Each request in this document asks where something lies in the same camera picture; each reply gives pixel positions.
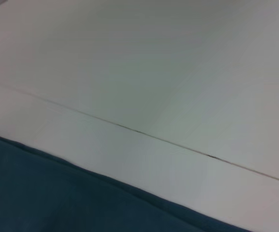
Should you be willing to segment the teal blue shirt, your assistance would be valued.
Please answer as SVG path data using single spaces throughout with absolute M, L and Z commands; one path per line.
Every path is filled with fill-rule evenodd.
M 0 137 L 0 232 L 251 232 Z

